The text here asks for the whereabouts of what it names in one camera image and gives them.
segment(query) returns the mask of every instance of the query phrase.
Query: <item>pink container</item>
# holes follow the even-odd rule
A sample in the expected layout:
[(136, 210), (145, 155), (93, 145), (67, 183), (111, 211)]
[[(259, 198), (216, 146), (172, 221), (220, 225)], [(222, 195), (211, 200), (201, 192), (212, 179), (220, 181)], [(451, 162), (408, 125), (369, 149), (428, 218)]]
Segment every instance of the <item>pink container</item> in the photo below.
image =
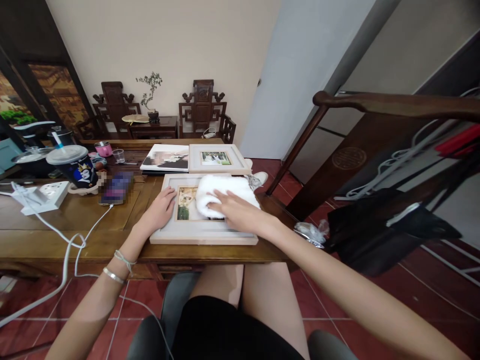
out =
[(100, 141), (95, 143), (95, 150), (102, 158), (112, 156), (112, 146), (108, 141)]

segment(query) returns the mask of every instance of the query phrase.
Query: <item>shoe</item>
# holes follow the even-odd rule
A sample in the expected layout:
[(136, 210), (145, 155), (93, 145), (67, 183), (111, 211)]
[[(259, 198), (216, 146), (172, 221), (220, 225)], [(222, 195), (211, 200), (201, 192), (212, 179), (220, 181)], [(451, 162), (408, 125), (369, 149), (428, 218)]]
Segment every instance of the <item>shoe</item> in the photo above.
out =
[(245, 159), (245, 163), (248, 165), (248, 167), (251, 169), (254, 162), (252, 161), (252, 159)]
[(253, 175), (244, 175), (244, 177), (248, 180), (248, 185), (250, 186), (250, 189), (252, 191), (255, 191), (258, 188), (261, 188), (262, 185), (267, 182), (269, 175), (264, 171), (260, 171)]

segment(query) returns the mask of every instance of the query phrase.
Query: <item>small side table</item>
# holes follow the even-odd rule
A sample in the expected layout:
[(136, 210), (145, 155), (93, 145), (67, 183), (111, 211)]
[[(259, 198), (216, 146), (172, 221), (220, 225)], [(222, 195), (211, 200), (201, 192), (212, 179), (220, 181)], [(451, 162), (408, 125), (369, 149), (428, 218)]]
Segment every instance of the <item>small side table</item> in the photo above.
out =
[(137, 123), (128, 127), (132, 139), (178, 139), (179, 122), (177, 116), (159, 116), (159, 123)]

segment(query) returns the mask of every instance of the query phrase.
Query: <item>wooden table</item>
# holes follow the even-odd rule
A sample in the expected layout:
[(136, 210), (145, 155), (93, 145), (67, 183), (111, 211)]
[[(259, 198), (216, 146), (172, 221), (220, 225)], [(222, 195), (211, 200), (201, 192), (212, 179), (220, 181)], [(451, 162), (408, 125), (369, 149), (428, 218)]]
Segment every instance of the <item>wooden table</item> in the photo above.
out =
[[(125, 150), (125, 158), (143, 152), (146, 156), (152, 144), (158, 140), (113, 140), (112, 147)], [(219, 144), (220, 139), (174, 139), (164, 144)], [(138, 166), (109, 166), (116, 171), (135, 170), (134, 184), (128, 201), (116, 205), (92, 231), (87, 247), (82, 251), (78, 264), (80, 274), (100, 274), (116, 249), (127, 238), (132, 226), (162, 188), (163, 176), (138, 175)], [(293, 226), (282, 205), (273, 198), (261, 197), (260, 203), (272, 213)], [(20, 213), (22, 206), (14, 199), (0, 196), (0, 269), (17, 270), (27, 276), (61, 275), (62, 262), (67, 243), (47, 228), (34, 215)], [(77, 196), (68, 194), (59, 210), (42, 213), (43, 218), (61, 230), (67, 238), (76, 233), (84, 236), (92, 225), (107, 210), (98, 205), (97, 195)], [(77, 249), (72, 248), (69, 256), (69, 274), (74, 271)], [(207, 245), (152, 245), (148, 241), (143, 248), (138, 264), (133, 267), (133, 279), (164, 279), (178, 271), (196, 269), (204, 264), (244, 264), (288, 261), (278, 248), (259, 239), (255, 246), (207, 246)]]
[(159, 116), (159, 123), (134, 122), (128, 127), (132, 139), (158, 137), (159, 139), (178, 139), (179, 122), (177, 116)]

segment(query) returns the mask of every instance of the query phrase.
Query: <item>carved wooden armchair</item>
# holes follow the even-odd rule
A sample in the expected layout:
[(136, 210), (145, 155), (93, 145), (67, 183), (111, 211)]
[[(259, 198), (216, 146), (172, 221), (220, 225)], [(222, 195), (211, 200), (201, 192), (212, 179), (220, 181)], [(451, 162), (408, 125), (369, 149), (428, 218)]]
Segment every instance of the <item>carved wooden armchair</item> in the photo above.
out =
[[(194, 80), (193, 90), (190, 95), (184, 92), (185, 102), (178, 104), (180, 138), (200, 138), (212, 123), (220, 121), (216, 137), (231, 144), (237, 125), (225, 114), (227, 102), (222, 101), (225, 94), (214, 92), (214, 81), (211, 79)], [(193, 132), (184, 132), (184, 122), (191, 123)]]
[[(355, 108), (365, 115), (286, 206), (285, 210), (299, 221), (334, 195), (387, 145), (400, 145), (429, 121), (440, 119), (431, 125), (431, 130), (442, 126), (447, 119), (480, 124), (480, 99), (476, 98), (379, 93), (333, 97), (319, 91), (313, 97), (313, 103), (319, 108), (268, 188), (267, 196), (272, 195), (329, 108)], [(388, 208), (378, 211), (386, 218), (400, 213), (406, 206), (425, 199), (445, 176), (447, 172), (444, 170), (399, 196)]]
[(109, 132), (105, 121), (107, 117), (101, 114), (76, 124), (81, 140), (108, 139)]
[(113, 122), (117, 131), (121, 130), (125, 136), (130, 138), (128, 131), (128, 123), (124, 122), (122, 118), (126, 115), (141, 114), (140, 104), (134, 101), (134, 95), (127, 95), (123, 93), (121, 81), (107, 81), (101, 83), (103, 91), (100, 95), (93, 95), (93, 98), (98, 102), (93, 104), (93, 108), (97, 115), (104, 115), (107, 121)]

